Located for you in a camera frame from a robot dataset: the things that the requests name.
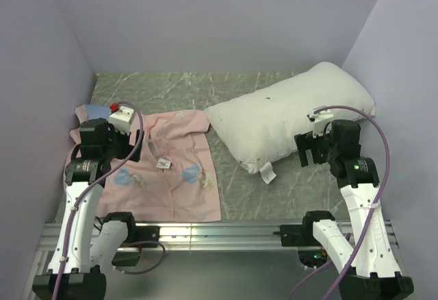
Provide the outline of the white pillow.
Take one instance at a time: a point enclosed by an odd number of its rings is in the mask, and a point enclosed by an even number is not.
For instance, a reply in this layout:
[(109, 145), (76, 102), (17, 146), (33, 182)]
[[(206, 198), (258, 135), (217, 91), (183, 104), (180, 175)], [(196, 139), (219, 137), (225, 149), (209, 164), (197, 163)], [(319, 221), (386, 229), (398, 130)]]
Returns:
[(205, 109), (211, 126), (237, 163), (269, 184), (275, 177), (272, 163), (297, 150), (294, 136), (311, 131), (308, 114), (334, 105), (336, 118), (357, 121), (356, 108), (370, 116), (376, 112), (368, 91), (351, 75), (321, 62), (307, 72), (267, 88)]

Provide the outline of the pink cartoon pillowcase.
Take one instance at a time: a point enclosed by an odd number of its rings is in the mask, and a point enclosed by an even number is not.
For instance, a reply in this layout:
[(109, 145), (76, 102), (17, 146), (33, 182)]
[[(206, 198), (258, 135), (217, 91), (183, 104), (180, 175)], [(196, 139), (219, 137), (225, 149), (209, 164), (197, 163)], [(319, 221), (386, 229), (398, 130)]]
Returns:
[(137, 221), (202, 223), (221, 219), (216, 171), (200, 110), (135, 118), (144, 130), (139, 162), (128, 161), (105, 180), (96, 215), (131, 212)]

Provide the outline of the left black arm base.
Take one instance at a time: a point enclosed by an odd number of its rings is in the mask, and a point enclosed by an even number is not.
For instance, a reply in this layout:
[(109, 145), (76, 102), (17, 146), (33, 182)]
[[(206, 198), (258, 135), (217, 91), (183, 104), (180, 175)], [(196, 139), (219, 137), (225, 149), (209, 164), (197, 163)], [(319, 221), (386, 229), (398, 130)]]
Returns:
[(109, 247), (109, 250), (112, 251), (113, 249), (115, 249), (116, 252), (109, 267), (118, 271), (123, 271), (124, 267), (135, 267), (140, 261), (143, 249), (162, 250), (162, 256), (159, 261), (151, 268), (146, 269), (146, 273), (159, 266), (166, 255), (166, 248), (159, 241), (158, 226), (138, 227), (137, 225), (129, 225), (127, 238), (121, 242), (117, 249), (112, 245)]

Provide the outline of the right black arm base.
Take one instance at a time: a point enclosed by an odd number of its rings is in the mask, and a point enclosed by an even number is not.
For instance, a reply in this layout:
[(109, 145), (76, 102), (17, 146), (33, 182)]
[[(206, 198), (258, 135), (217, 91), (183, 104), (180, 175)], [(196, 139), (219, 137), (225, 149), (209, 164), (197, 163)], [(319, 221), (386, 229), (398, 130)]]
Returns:
[(327, 263), (326, 251), (313, 236), (306, 235), (302, 225), (280, 225), (273, 234), (280, 237), (282, 247), (297, 248), (303, 266), (319, 268)]

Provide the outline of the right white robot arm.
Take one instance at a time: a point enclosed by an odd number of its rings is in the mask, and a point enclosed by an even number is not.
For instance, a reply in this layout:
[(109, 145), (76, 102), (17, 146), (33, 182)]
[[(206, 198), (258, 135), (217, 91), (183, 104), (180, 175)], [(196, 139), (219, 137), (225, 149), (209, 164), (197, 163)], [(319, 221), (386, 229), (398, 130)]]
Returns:
[(371, 158), (361, 155), (361, 128), (358, 123), (333, 118), (311, 119), (306, 134), (295, 137), (302, 166), (307, 153), (316, 164), (327, 163), (347, 205), (354, 244), (340, 232), (328, 211), (306, 213), (302, 239), (320, 243), (335, 265), (342, 299), (406, 299), (413, 294), (410, 277), (404, 276), (393, 255), (376, 196), (380, 181)]

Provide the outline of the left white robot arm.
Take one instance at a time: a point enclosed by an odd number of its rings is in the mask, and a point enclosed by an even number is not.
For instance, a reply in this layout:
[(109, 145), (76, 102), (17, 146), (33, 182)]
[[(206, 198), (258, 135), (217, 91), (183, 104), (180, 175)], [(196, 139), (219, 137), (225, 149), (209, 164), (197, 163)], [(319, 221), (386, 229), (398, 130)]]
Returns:
[(144, 132), (138, 129), (130, 145), (133, 116), (111, 115), (85, 121), (80, 142), (65, 168), (66, 207), (53, 257), (44, 275), (34, 277), (32, 290), (40, 299), (103, 299), (105, 270), (118, 247), (129, 247), (138, 238), (133, 215), (110, 214), (97, 240), (92, 240), (94, 219), (105, 180), (127, 161), (139, 161)]

